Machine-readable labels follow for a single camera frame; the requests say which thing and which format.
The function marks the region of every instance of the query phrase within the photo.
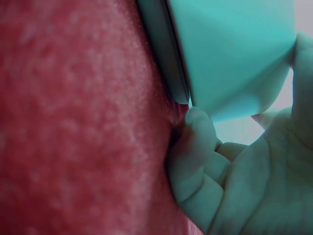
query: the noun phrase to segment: skin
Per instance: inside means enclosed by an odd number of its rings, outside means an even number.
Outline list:
[[[304,34],[292,67],[292,108],[254,116],[265,132],[252,145],[221,143],[196,107],[176,127],[172,192],[204,234],[313,234],[313,40]]]

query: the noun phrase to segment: teal plastic device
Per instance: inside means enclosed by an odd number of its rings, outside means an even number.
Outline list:
[[[214,121],[265,111],[290,71],[293,0],[137,0],[174,100]]]

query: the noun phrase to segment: finger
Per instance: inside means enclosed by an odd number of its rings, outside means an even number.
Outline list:
[[[185,122],[181,139],[169,151],[168,176],[178,205],[206,232],[223,197],[222,187],[209,174],[223,175],[229,161],[215,152],[213,123],[204,112],[192,108]],[[213,172],[205,169],[207,164],[214,166]]]
[[[297,36],[293,61],[293,106],[291,120],[294,133],[309,148],[313,147],[313,39]]]
[[[266,130],[275,119],[279,110],[269,109],[264,113],[251,116],[264,130]]]
[[[216,151],[226,157],[230,162],[233,162],[246,148],[247,145],[245,144],[223,143]]]

